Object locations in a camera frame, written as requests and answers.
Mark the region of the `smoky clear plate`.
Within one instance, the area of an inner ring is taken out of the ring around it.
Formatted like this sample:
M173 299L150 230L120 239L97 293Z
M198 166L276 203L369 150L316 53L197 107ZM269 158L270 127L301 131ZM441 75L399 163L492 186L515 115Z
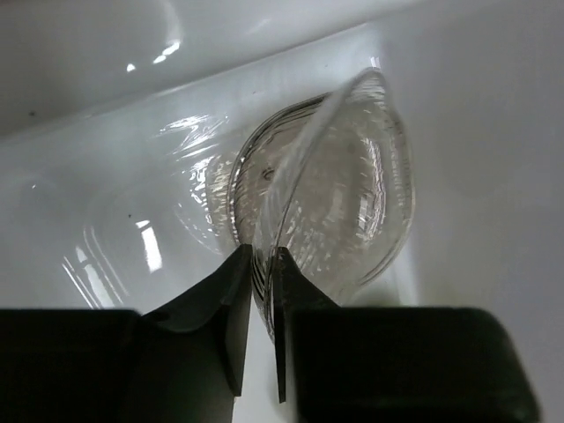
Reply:
M344 305L389 266L412 223L411 150L384 98L344 100L307 161L298 161L298 137L323 103L314 97L267 119L230 176L232 231L254 250L254 296L268 332L276 248L286 248L303 276Z

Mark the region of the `clear textured plate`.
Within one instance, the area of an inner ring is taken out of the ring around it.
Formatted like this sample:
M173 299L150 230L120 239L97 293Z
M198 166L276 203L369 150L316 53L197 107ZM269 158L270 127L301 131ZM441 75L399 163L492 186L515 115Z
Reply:
M276 251L329 293L389 264L412 218L410 152L383 76L362 71L290 142L256 219L253 245L272 278Z

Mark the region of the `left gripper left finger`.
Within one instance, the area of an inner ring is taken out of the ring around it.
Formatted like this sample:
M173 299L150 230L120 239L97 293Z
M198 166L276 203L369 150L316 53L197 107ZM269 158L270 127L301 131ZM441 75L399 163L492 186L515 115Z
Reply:
M229 422L242 392L250 246L147 314L5 309L4 422Z

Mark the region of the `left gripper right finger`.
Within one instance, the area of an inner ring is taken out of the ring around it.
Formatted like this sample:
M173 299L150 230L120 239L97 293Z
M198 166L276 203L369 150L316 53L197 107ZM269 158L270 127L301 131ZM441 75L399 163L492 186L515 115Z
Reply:
M514 344L479 308L342 308L271 261L278 398L295 422L538 422Z

